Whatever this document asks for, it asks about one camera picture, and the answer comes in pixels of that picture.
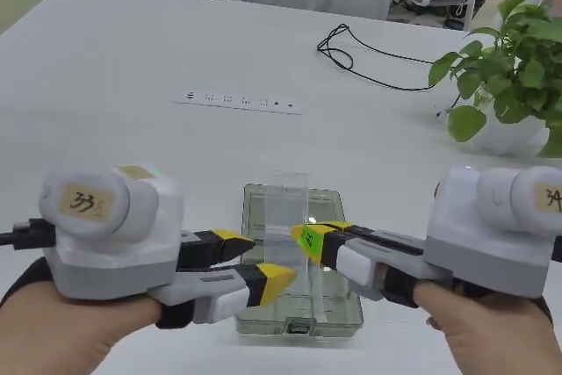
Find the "green label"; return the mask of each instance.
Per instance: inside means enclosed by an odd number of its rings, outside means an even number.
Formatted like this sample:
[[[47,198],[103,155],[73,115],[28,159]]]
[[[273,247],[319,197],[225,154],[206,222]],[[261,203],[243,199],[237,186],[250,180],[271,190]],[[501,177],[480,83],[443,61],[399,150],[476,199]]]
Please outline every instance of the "green label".
[[[316,233],[308,226],[303,227],[302,235],[300,236],[300,247],[305,250],[308,257],[320,261],[323,244],[324,234]]]

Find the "number label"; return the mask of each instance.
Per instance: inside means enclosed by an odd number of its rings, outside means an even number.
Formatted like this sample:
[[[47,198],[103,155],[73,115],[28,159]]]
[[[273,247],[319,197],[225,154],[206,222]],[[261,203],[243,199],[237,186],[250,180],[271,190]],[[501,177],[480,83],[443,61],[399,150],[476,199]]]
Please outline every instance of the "number label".
[[[324,234],[316,233],[308,226],[302,228],[300,235],[300,246],[304,248],[308,257],[320,261],[322,258],[322,246],[324,245]]]
[[[124,175],[131,177],[134,180],[154,179],[155,175],[148,170],[143,169],[141,166],[121,166],[118,167],[119,171]]]
[[[562,214],[562,184],[537,184],[535,209],[546,213]]]
[[[83,184],[66,184],[62,191],[59,213],[81,220],[105,222],[112,211],[115,195]]]

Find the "power strip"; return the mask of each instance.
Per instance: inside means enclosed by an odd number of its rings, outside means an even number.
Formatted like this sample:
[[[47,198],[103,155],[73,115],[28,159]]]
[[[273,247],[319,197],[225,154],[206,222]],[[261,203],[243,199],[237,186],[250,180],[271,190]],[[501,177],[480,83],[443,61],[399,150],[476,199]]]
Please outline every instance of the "power strip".
[[[180,105],[207,105],[254,112],[302,114],[299,107],[292,101],[271,99],[266,97],[252,98],[239,94],[219,93],[210,91],[189,90],[177,96],[174,101]]]

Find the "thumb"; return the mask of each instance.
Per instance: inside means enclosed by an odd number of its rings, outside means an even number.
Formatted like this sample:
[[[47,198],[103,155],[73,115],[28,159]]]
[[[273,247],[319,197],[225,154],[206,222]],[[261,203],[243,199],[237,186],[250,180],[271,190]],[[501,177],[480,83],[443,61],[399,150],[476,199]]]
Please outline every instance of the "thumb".
[[[431,317],[444,329],[450,324],[463,323],[473,319],[479,312],[479,305],[468,298],[442,288],[428,281],[419,282],[414,288],[414,301],[428,311]]]
[[[139,329],[156,324],[160,319],[162,306],[148,296],[126,299],[112,309],[113,332],[117,339]]]

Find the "transparent container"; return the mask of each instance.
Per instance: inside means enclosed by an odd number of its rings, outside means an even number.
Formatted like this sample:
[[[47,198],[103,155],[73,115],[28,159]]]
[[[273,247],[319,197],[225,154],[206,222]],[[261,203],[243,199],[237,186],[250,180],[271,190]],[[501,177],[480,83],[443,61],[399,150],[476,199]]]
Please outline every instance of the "transparent container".
[[[306,188],[306,175],[276,174],[269,185],[244,188],[242,234],[256,241],[243,263],[279,263],[298,270],[268,305],[236,317],[241,334],[352,337],[363,326],[359,296],[345,278],[308,260],[290,236],[304,222],[344,220],[336,191]]]

